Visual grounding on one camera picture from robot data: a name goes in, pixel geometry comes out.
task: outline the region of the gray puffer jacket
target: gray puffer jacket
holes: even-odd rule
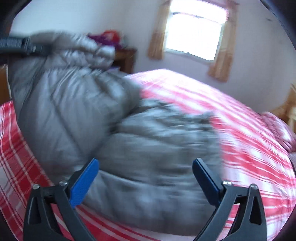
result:
[[[209,115],[186,115],[108,72],[114,49],[86,36],[43,33],[49,57],[12,58],[9,83],[19,127],[49,178],[69,178],[93,157],[100,171],[84,203],[141,229],[196,235],[211,207],[192,173],[202,158],[221,173]]]

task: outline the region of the window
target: window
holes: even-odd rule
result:
[[[166,49],[214,60],[227,10],[199,0],[173,0],[170,10]]]

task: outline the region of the bed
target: bed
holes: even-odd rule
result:
[[[259,186],[268,240],[273,240],[296,205],[296,177],[289,153],[276,140],[263,118],[222,92],[169,70],[137,73],[130,78],[143,87],[143,98],[173,103],[191,114],[212,111],[212,125],[219,133],[223,151],[222,178],[243,187],[251,183]],[[22,137],[10,101],[0,107],[0,211],[17,240],[22,240],[25,208],[34,183],[52,185]],[[227,235],[237,208],[233,207],[219,240]],[[113,223],[84,205],[77,211],[97,240],[194,239]],[[62,232],[71,239],[58,210],[55,214]]]

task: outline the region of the bolt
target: bolt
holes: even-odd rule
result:
[[[62,186],[62,187],[66,186],[67,184],[68,184],[68,182],[66,180],[61,180],[59,182],[59,185]]]
[[[258,190],[258,186],[256,184],[252,184],[251,185],[251,188],[255,189],[255,190]]]
[[[231,186],[232,185],[232,182],[230,182],[230,181],[223,181],[223,184],[226,185],[226,186]]]
[[[39,184],[34,184],[32,188],[33,188],[34,190],[37,190],[37,189],[39,189],[39,187],[40,187]]]

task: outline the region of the red plaid fabric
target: red plaid fabric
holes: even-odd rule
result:
[[[131,78],[143,86],[144,98],[174,103],[187,113],[213,112],[212,123],[219,132],[223,151],[223,178],[240,186],[251,183],[259,186],[268,240],[272,240],[296,204],[296,179],[287,151],[261,117],[218,90],[168,70],[139,73]],[[18,240],[22,240],[25,208],[34,183],[52,184],[21,135],[13,103],[5,103],[0,107],[0,211]],[[194,238],[128,228],[98,216],[83,205],[77,211],[97,240],[191,241]],[[226,236],[236,211],[237,206],[219,239]],[[57,210],[55,214],[62,232],[71,239]]]

